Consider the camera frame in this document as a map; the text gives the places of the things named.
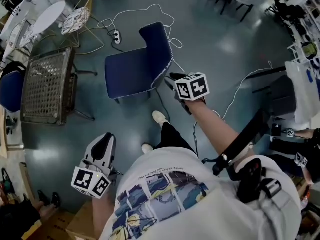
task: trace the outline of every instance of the gray floor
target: gray floor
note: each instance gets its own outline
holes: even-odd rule
[[[78,0],[69,1],[75,4]],[[236,2],[227,7],[223,16],[220,16],[223,2],[215,4],[215,0],[93,0],[93,13],[102,20],[125,10],[145,9],[156,3],[175,18],[171,37],[183,43],[182,49],[172,48],[175,60],[186,72],[206,74],[211,92],[207,104],[221,114],[225,113],[241,79],[248,73],[268,68],[268,60],[274,68],[291,60],[287,51],[291,41],[286,31],[257,9],[240,23],[246,9],[244,6],[236,13]],[[144,47],[139,29],[157,21],[171,23],[171,19],[156,7],[119,16],[115,22],[123,39],[119,48],[130,51]],[[76,96],[76,108],[93,115],[96,121],[71,115],[63,127],[22,125],[33,189],[41,189],[48,196],[57,191],[62,198],[62,206],[72,212],[86,199],[70,184],[74,167],[83,158],[87,145],[103,133],[113,133],[117,138],[114,166],[125,173],[142,155],[141,145],[144,142],[156,145],[160,141],[160,128],[152,120],[152,111],[164,112],[155,92],[150,99],[141,94],[124,98],[121,104],[108,98],[104,62],[107,56],[117,51],[111,48],[111,39],[105,30],[95,31],[106,43],[105,48],[90,55],[77,56],[75,63],[80,70],[98,72],[98,76],[79,76]],[[98,45],[88,37],[87,34],[81,37],[83,51]],[[180,72],[175,64],[169,71]],[[255,83],[255,86],[261,88],[264,83]],[[159,92],[171,116],[171,123],[194,147],[193,117],[175,101],[164,83]],[[226,122],[237,131],[244,128],[261,105],[261,95],[252,95],[251,92],[252,81],[246,81],[226,117]],[[217,153],[202,131],[197,128],[196,132],[200,158],[216,157]],[[257,153],[263,152],[266,144],[267,141],[260,143]]]

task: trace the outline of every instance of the black shoe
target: black shoe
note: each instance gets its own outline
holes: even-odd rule
[[[57,192],[52,193],[52,201],[51,204],[53,204],[56,208],[61,206],[60,196]]]
[[[41,190],[38,190],[38,195],[40,202],[44,202],[44,206],[50,205],[48,197],[46,197],[46,195]]]

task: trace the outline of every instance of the power strip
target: power strip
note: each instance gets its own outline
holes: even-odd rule
[[[120,45],[121,43],[121,36],[118,30],[114,31],[114,42],[116,45]]]

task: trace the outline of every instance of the foot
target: foot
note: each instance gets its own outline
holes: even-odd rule
[[[48,197],[46,197],[46,195],[41,190],[38,190],[38,195],[40,202],[43,202],[45,206],[50,205]]]
[[[161,128],[165,122],[169,123],[168,120],[166,119],[165,115],[162,114],[160,111],[157,111],[157,110],[153,111],[152,117],[153,117],[153,120],[156,121],[160,125]]]
[[[61,206],[60,196],[57,192],[52,193],[52,201],[51,204],[53,204],[56,208]]]
[[[154,148],[153,148],[151,145],[147,144],[147,143],[144,143],[144,144],[141,146],[141,148],[142,148],[142,152],[143,152],[144,154],[147,154],[147,153],[151,152],[152,150],[154,150]]]

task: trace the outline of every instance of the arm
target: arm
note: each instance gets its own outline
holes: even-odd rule
[[[314,136],[315,130],[306,129],[306,130],[298,130],[294,133],[294,136],[311,139]]]
[[[185,101],[185,104],[219,155],[238,137],[239,134],[201,100]],[[237,167],[243,159],[253,155],[254,152],[250,150],[242,159],[236,161],[234,166]]]
[[[302,168],[302,172],[303,172],[303,176],[305,178],[306,183],[308,183],[308,185],[313,185],[314,183],[312,181],[311,174],[308,171],[308,169],[307,168]]]
[[[114,213],[115,203],[111,200],[109,193],[106,193],[101,199],[92,199],[93,208],[93,227],[96,239],[99,239],[104,228]]]

